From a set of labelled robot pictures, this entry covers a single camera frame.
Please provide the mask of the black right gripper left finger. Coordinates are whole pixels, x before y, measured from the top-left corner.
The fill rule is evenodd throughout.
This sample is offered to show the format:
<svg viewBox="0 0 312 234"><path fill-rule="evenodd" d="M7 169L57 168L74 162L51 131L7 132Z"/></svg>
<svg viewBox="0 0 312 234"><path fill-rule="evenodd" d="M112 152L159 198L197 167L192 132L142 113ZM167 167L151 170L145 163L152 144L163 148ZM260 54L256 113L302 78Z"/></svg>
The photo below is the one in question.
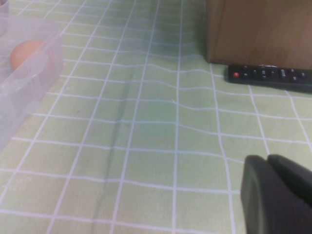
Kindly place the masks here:
<svg viewBox="0 0 312 234"><path fill-rule="evenodd" d="M281 234L283 231L280 195L285 185L273 167L262 157L247 156L240 198L246 233Z"/></svg>

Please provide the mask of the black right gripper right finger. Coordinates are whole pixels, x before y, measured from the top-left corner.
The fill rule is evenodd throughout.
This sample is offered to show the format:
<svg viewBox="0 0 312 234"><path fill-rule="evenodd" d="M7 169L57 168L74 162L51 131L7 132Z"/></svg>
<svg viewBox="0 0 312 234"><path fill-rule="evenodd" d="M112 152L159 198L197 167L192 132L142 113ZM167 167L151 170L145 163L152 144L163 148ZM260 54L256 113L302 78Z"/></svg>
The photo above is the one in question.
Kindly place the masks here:
<svg viewBox="0 0 312 234"><path fill-rule="evenodd" d="M277 173L286 190L279 199L283 211L279 217L283 234L312 232L312 172L281 155L269 155L268 163Z"/></svg>

